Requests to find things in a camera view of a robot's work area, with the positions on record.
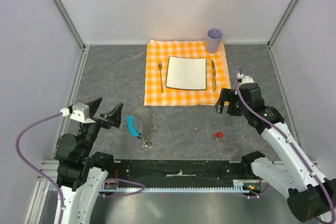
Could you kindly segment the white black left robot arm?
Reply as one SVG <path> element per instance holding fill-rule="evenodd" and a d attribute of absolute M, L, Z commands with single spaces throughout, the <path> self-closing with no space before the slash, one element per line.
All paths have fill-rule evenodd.
<path fill-rule="evenodd" d="M 56 189 L 60 216 L 55 219 L 56 223 L 89 223 L 93 198 L 97 197 L 103 181 L 115 173 L 112 155 L 101 152 L 90 155 L 90 152 L 100 129 L 120 127 L 123 103 L 95 118 L 101 102 L 102 98 L 97 98 L 60 110 L 62 116 L 79 122 L 79 130 L 76 135 L 66 133 L 57 141 Z"/>

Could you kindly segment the metal key organizer blue handle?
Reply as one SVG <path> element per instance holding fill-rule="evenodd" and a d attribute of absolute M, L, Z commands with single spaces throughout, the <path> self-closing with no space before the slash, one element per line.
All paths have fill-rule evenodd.
<path fill-rule="evenodd" d="M 158 130 L 154 113 L 146 106 L 137 105 L 131 109 L 127 117 L 127 126 L 131 136 L 141 140 L 142 147 L 151 148 Z"/>

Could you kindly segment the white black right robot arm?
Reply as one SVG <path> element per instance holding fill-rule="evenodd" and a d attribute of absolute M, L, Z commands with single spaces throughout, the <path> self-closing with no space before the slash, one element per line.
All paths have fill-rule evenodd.
<path fill-rule="evenodd" d="M 279 111 L 266 106 L 258 84 L 239 83 L 236 89 L 223 88 L 215 105 L 222 113 L 243 116 L 275 150 L 284 172 L 259 151 L 242 157 L 241 174 L 248 179 L 262 178 L 286 199 L 292 214 L 301 222 L 331 213 L 335 223 L 335 179 L 328 179 L 307 157 L 291 134 Z"/>

